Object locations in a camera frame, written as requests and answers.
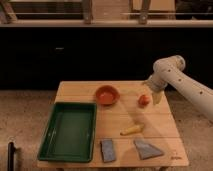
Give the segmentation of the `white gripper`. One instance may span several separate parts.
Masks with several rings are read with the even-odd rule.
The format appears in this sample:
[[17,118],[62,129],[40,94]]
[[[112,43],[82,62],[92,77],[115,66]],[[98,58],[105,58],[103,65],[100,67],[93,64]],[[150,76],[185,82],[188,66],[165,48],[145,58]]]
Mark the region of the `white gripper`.
[[152,100],[153,104],[160,103],[163,95],[163,90],[167,87],[168,83],[158,75],[151,75],[146,81],[148,87],[153,91]]

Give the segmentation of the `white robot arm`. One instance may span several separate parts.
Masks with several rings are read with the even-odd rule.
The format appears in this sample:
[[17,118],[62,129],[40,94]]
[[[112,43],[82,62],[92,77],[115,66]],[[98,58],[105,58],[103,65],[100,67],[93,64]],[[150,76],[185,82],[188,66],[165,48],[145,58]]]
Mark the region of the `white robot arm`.
[[153,104],[160,102],[161,92],[170,84],[213,122],[213,89],[184,74],[185,66],[185,60],[180,55],[158,59],[154,62],[153,73],[145,81],[152,91]]

